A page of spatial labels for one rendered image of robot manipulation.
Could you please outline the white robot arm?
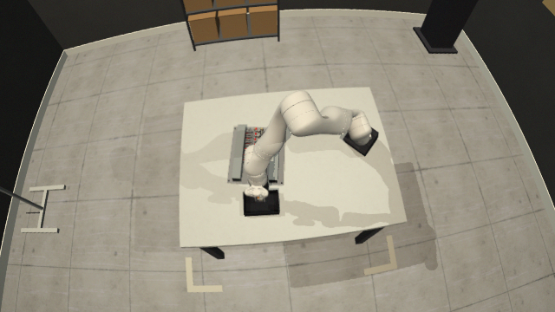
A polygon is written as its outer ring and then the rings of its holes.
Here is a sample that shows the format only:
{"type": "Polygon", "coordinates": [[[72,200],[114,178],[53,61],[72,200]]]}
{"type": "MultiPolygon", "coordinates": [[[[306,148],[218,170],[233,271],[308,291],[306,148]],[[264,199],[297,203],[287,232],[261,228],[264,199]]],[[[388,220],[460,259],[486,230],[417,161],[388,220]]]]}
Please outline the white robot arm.
{"type": "Polygon", "coordinates": [[[249,179],[252,182],[261,182],[265,179],[266,168],[271,158],[284,143],[287,127],[297,137],[343,134],[348,131],[352,140],[367,144],[368,137],[371,140],[372,131],[369,121],[362,110],[352,110],[327,106],[319,113],[307,92],[297,91],[287,95],[278,105],[264,134],[255,145],[245,149],[244,168],[249,174],[249,179]]]}

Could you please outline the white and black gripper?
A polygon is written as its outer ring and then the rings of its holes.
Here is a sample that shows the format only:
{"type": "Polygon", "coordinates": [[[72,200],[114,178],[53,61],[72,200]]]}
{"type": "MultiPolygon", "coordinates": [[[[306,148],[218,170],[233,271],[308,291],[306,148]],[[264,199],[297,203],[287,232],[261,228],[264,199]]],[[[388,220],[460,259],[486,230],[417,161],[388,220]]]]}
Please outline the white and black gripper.
{"type": "Polygon", "coordinates": [[[248,178],[248,183],[250,187],[245,189],[245,195],[254,197],[255,201],[257,201],[257,197],[263,197],[263,201],[265,202],[265,197],[269,195],[269,184],[268,184],[268,176],[266,173],[265,179],[261,182],[252,182],[248,178]]]}

